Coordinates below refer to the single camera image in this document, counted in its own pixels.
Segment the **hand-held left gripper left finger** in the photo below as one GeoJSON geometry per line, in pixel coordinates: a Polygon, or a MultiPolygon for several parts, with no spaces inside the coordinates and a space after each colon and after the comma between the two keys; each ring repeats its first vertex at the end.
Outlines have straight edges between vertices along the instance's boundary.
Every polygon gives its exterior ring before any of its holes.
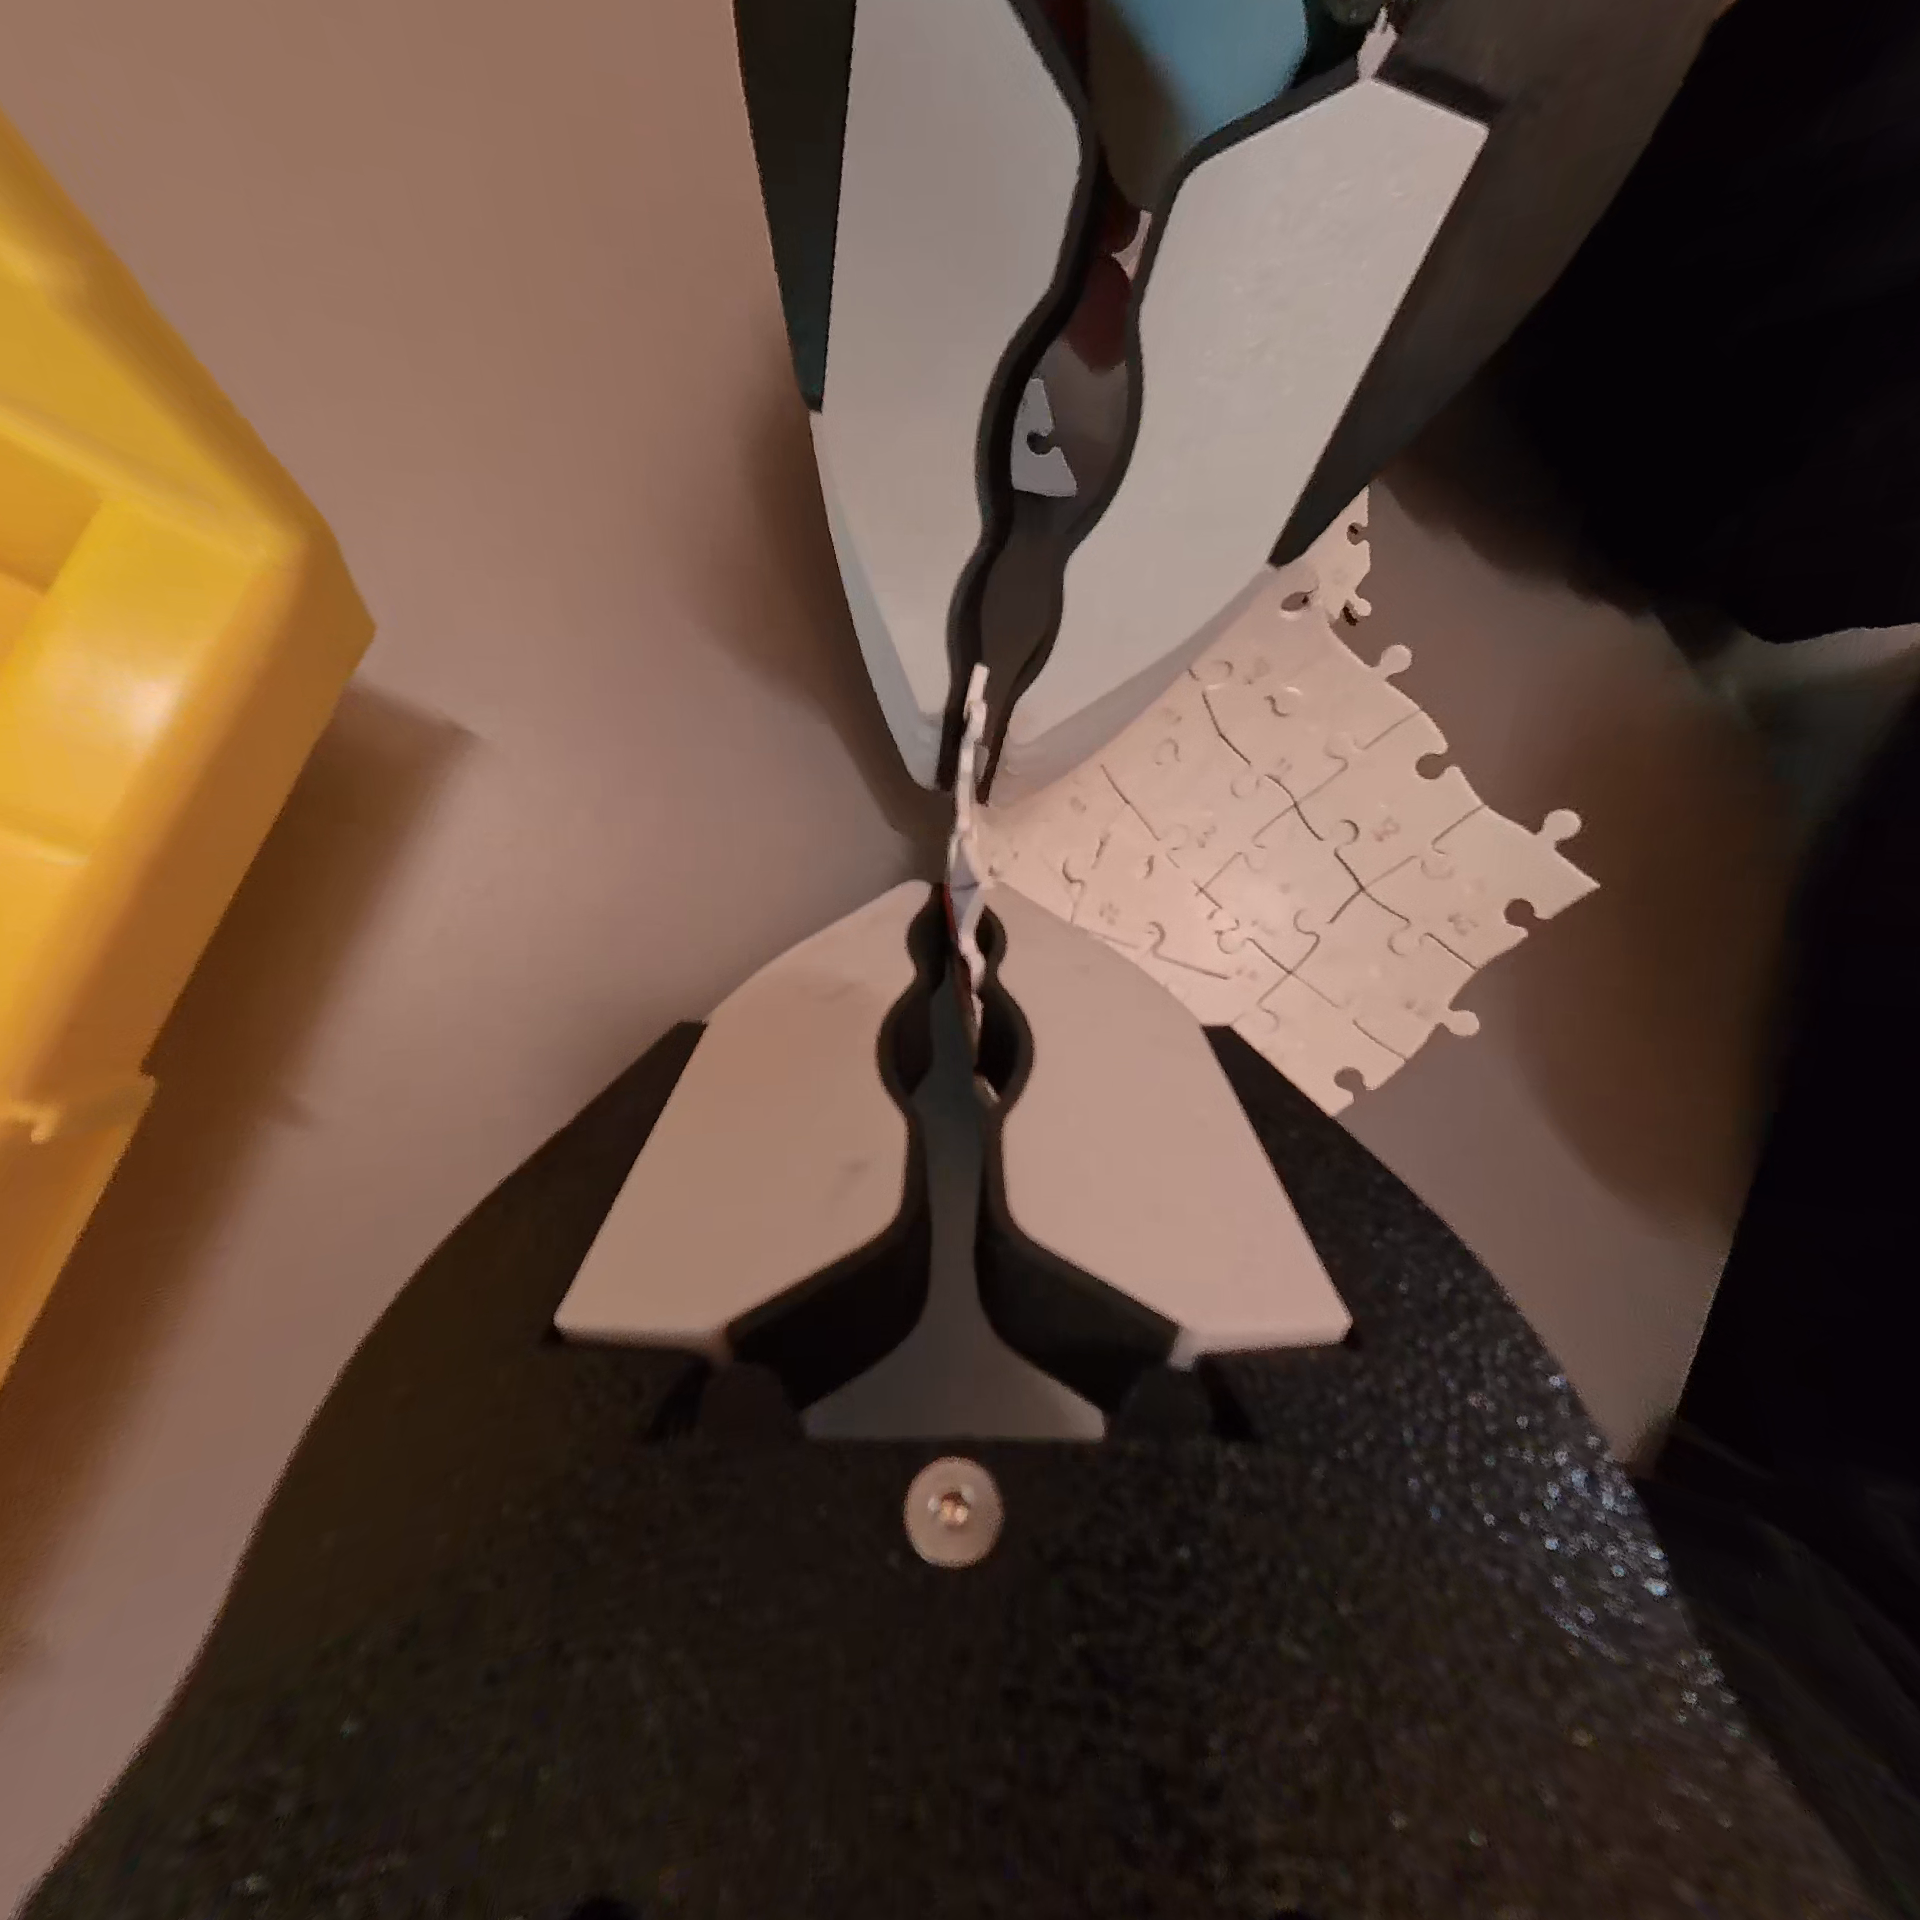
{"type": "Polygon", "coordinates": [[[773,1374],[808,1408],[927,1300],[930,1065],[946,919],[907,879],[752,973],[704,1022],[556,1311],[574,1342],[773,1374]]]}

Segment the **partly built white puzzle ball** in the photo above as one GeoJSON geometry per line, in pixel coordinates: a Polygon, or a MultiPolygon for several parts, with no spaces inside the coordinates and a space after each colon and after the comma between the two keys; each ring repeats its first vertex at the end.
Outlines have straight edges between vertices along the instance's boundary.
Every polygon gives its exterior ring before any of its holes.
{"type": "Polygon", "coordinates": [[[1480,800],[1398,686],[1308,605],[1248,615],[1083,766],[971,806],[966,876],[1021,894],[1231,1030],[1323,1113],[1375,1089],[1476,971],[1597,889],[1570,808],[1480,800]]]}

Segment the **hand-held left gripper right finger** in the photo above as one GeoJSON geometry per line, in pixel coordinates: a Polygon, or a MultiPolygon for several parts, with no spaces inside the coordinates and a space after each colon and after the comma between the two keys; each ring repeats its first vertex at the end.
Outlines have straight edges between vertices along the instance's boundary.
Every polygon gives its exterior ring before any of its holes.
{"type": "Polygon", "coordinates": [[[1344,1343],[1352,1316],[1200,1022],[1030,901],[989,901],[979,941],[996,1336],[1099,1409],[1151,1374],[1344,1343]]]}

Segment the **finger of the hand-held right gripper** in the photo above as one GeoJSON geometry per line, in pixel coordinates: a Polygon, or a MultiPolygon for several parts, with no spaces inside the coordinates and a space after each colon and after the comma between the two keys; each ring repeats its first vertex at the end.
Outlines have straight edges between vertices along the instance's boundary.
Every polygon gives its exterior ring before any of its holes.
{"type": "Polygon", "coordinates": [[[1251,604],[1490,132],[1469,83],[1316,79],[1183,155],[1126,307],[1116,468],[988,787],[1074,769],[1251,604]]]}
{"type": "Polygon", "coordinates": [[[952,788],[973,665],[992,673],[982,793],[1035,793],[1087,755],[1019,705],[1109,476],[1019,503],[1013,455],[1093,260],[1094,199],[1087,95],[1042,4],[854,4],[808,428],[862,663],[932,790],[952,788]]]}

